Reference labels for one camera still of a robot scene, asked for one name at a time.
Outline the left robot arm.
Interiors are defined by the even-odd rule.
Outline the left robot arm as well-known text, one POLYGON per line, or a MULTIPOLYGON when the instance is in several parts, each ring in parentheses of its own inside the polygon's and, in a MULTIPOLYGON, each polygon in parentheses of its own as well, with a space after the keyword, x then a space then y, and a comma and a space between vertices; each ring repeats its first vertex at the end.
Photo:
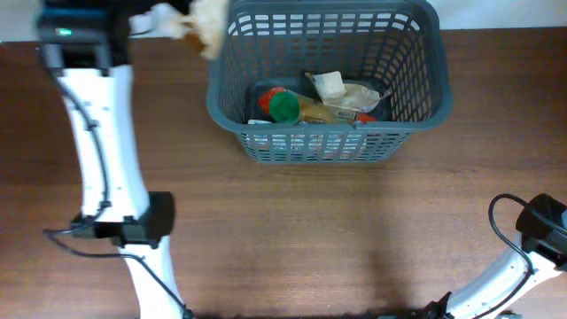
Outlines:
POLYGON ((109 259, 127 263, 142 318, 192 318, 177 290, 170 255, 174 196, 148 191, 138 164, 131 112, 130 18, 156 1, 45 0, 35 23, 38 56, 68 113, 82 175, 82 208, 62 230, 43 230, 74 256, 102 260, 63 236, 107 238, 109 259))

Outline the beige bread bag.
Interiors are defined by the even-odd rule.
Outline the beige bread bag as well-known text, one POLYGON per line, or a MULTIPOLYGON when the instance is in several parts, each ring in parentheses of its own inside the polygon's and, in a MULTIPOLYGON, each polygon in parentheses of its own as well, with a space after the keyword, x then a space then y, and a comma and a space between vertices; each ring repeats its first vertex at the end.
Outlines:
POLYGON ((131 37, 166 37, 217 59, 228 30, 229 0, 160 1, 129 19, 131 37))

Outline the tissue pack multipack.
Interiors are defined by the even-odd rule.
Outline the tissue pack multipack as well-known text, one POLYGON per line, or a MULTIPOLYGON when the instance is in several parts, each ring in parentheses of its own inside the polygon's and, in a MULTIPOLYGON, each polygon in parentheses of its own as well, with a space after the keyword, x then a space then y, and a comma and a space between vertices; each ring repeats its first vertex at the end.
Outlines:
POLYGON ((238 133, 246 153, 262 163, 375 162, 375 142, 345 124, 308 124, 291 127, 249 120, 251 132, 238 133))

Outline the green lidded jar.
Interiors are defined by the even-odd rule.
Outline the green lidded jar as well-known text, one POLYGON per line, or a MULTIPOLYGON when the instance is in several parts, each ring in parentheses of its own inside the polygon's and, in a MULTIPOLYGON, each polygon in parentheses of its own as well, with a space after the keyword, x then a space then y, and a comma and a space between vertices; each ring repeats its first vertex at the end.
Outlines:
POLYGON ((298 99, 289 91, 276 93, 268 103, 269 114, 277 123, 295 123, 300 114, 298 99))

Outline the red spaghetti packet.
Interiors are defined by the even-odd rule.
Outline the red spaghetti packet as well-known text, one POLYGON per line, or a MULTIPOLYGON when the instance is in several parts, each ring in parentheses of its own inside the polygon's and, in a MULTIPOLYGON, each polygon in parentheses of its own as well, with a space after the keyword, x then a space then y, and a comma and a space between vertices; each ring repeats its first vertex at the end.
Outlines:
POLYGON ((266 115, 270 116, 268 106, 269 100, 276 93, 284 91, 289 91, 299 101, 300 114, 298 121, 295 123, 306 122, 312 124, 353 124, 356 121, 359 121, 361 123, 377 121, 376 117, 371 116, 368 113, 359 113, 356 111, 324 105, 323 103, 316 101, 310 97, 300 95, 283 87, 274 87, 258 98, 258 105, 266 115))

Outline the beige mushroom snack pouch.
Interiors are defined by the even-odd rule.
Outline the beige mushroom snack pouch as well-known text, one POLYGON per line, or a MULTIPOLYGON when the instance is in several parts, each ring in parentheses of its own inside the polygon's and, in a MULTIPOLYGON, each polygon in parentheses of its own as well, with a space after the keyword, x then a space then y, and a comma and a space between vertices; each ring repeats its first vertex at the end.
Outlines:
POLYGON ((305 76, 314 85, 324 105, 359 113, 370 113, 392 94, 391 89, 380 93, 361 84, 344 83, 339 71, 326 74, 305 73, 305 76))

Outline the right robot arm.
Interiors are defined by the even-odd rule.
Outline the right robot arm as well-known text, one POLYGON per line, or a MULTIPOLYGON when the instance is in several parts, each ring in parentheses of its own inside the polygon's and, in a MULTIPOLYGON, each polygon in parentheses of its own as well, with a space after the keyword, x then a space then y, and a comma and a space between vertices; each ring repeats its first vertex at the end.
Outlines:
POLYGON ((494 319, 532 288, 566 272, 566 205, 546 193, 530 201, 502 193, 488 207, 488 220, 508 250, 461 290, 430 302, 419 315, 430 319, 494 319), (505 237, 494 219, 496 204, 522 207, 518 238, 505 237))

